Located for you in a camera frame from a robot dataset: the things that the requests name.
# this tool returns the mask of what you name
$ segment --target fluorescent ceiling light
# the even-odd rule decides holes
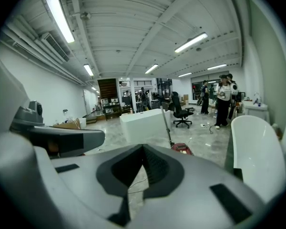
[[[207,68],[207,70],[217,69],[217,68],[221,68],[221,67],[225,67],[225,66],[227,66],[227,65],[224,63],[224,64],[221,64],[221,65],[218,65],[218,66]]]
[[[186,75],[189,75],[191,73],[186,73],[186,74],[182,74],[182,75],[179,75],[178,77],[183,77],[183,76],[186,76]]]
[[[145,74],[148,74],[150,71],[154,70],[158,66],[157,63],[155,63],[148,71],[145,72]]]
[[[84,67],[90,76],[93,76],[92,70],[88,64],[84,64]]]
[[[74,37],[67,23],[66,16],[62,10],[61,1],[60,0],[46,0],[46,1],[56,21],[56,24],[61,30],[67,43],[74,42]]]
[[[191,40],[187,41],[186,43],[182,44],[180,47],[175,49],[175,52],[181,52],[183,49],[188,48],[189,46],[192,46],[193,44],[201,41],[204,38],[207,38],[208,35],[204,32],[194,38],[192,38]]]

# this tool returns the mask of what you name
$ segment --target white chair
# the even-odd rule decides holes
[[[244,115],[231,123],[234,168],[267,203],[286,187],[286,165],[276,133],[265,120]]]
[[[216,100],[212,99],[212,103],[209,104],[209,107],[211,107],[211,112],[212,112],[212,109],[214,109],[214,113],[215,113],[215,109],[216,109]]]

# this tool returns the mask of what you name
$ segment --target ceiling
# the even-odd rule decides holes
[[[70,60],[61,67],[81,83],[91,77],[176,78],[222,63],[241,66],[241,32],[231,0],[61,0],[74,30],[75,42],[67,43],[55,25],[45,0],[23,0],[13,13],[21,15],[38,36],[50,32]],[[81,13],[91,17],[82,20]],[[189,38],[206,32],[208,37],[191,48],[174,50]],[[11,41],[7,36],[4,41]]]

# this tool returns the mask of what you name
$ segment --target black pants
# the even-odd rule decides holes
[[[220,125],[227,125],[227,117],[229,112],[229,106],[230,101],[224,101],[219,98],[217,98],[218,102],[218,110],[217,110],[217,118],[216,118],[216,124],[217,126]]]
[[[229,113],[229,119],[232,119],[234,108],[235,108],[235,106],[232,104],[231,109],[230,109],[230,113]]]
[[[202,107],[201,107],[201,114],[208,114],[209,108],[209,98],[204,98],[204,102],[202,103]]]

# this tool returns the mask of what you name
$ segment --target cardboard box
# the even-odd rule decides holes
[[[77,118],[76,121],[71,121],[68,123],[62,123],[62,124],[55,124],[53,127],[56,128],[63,128],[63,129],[81,129],[80,120]]]

